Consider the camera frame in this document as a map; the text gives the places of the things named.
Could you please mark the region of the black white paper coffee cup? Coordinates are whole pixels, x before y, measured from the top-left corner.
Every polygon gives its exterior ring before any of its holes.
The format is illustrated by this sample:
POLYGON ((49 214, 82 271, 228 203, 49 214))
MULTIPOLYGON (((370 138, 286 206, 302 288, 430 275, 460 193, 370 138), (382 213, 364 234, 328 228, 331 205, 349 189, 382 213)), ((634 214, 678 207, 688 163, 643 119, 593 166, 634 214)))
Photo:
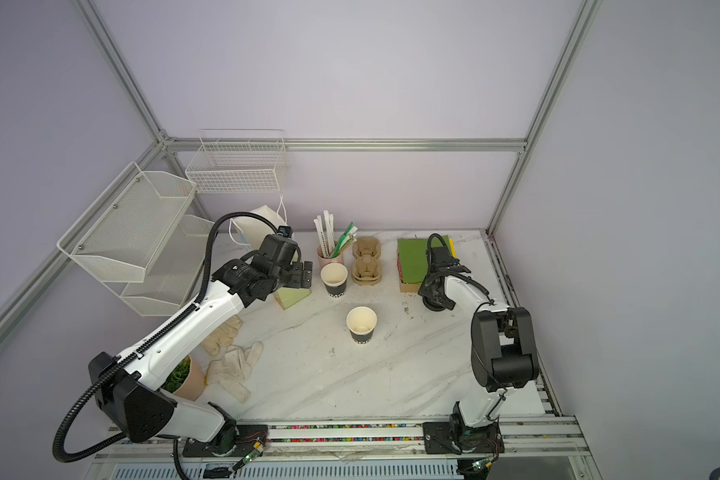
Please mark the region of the black white paper coffee cup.
POLYGON ((366 306, 351 309, 346 316, 346 326, 351 338, 358 344, 368 343, 378 323, 374 310, 366 306))

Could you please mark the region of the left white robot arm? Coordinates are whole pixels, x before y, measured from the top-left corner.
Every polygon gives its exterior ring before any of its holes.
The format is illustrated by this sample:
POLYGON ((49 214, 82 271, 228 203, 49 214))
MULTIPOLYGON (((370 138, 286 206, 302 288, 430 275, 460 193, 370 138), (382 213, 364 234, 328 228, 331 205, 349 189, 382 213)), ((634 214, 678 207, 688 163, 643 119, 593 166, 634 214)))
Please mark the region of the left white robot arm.
POLYGON ((150 335, 119 354, 100 353, 89 364, 91 385, 73 404, 52 441, 52 455, 62 463, 85 459, 123 439, 142 443, 154 437, 194 440, 216 456, 231 452, 239 441, 237 422, 214 403, 201 404, 176 396, 163 385, 173 370, 218 327, 257 300, 281 287, 306 288, 312 264, 304 260, 293 230, 276 226, 249 212, 247 218, 269 231, 256 250, 212 267, 212 250, 220 227, 238 218, 220 217, 206 241, 197 296, 150 335), (89 400, 120 432, 91 447, 69 452, 69 430, 89 400))

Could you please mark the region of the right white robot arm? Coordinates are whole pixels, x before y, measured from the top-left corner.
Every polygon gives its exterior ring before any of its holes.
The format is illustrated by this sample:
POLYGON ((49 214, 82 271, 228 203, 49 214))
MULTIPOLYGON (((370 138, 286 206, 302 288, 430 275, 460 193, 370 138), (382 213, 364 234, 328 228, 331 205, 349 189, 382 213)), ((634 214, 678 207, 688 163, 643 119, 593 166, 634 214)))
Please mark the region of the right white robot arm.
POLYGON ((470 365, 480 390, 457 401, 447 421, 422 425, 425 451, 498 455, 504 451, 501 407, 540 374, 532 317, 492 298, 448 246, 432 244, 441 239, 433 234, 427 242, 418 295, 431 311, 459 307, 469 315, 470 365))

